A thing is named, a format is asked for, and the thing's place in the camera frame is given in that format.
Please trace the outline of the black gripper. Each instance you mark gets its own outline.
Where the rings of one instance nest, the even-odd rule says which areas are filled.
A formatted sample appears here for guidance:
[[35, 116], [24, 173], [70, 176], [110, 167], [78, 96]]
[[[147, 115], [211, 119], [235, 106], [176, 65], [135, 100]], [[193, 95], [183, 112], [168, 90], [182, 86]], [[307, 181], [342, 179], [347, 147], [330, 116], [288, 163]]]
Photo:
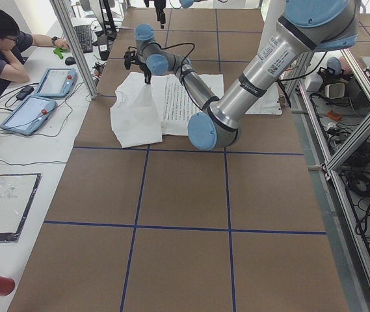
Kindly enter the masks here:
[[160, 23], [161, 28], [165, 27], [166, 16], [164, 9], [166, 8], [166, 0], [154, 0], [154, 7], [158, 13], [158, 22]]
[[144, 82], [147, 85], [150, 85], [151, 84], [151, 78], [152, 78], [152, 73], [151, 73], [150, 69], [147, 67], [147, 65], [145, 63], [142, 63], [142, 62], [139, 64], [139, 68], [144, 73]]

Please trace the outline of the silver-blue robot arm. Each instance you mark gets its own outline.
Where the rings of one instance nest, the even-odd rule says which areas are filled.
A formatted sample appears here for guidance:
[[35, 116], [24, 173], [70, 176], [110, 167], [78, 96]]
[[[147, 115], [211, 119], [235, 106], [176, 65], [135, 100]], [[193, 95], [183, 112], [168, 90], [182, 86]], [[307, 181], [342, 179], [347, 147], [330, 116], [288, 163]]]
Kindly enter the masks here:
[[197, 3], [198, 1], [194, 0], [179, 0], [177, 4], [172, 4], [171, 1], [166, 1], [166, 0], [153, 0], [153, 6], [155, 9], [156, 13], [156, 18], [157, 21], [160, 25], [160, 28], [164, 29], [165, 24], [166, 24], [166, 14], [165, 14], [165, 9], [166, 9], [166, 4], [169, 3], [170, 8], [174, 10], [179, 10], [179, 9], [186, 9], [190, 8], [193, 6], [193, 4]]
[[201, 111], [191, 116], [187, 133], [199, 150], [224, 148], [241, 133], [240, 119], [264, 96], [302, 53], [345, 49], [358, 37], [360, 1], [286, 1], [276, 32], [260, 49], [222, 97], [217, 97], [194, 71], [187, 57], [165, 52], [153, 28], [135, 28], [138, 60], [153, 75], [172, 72]]

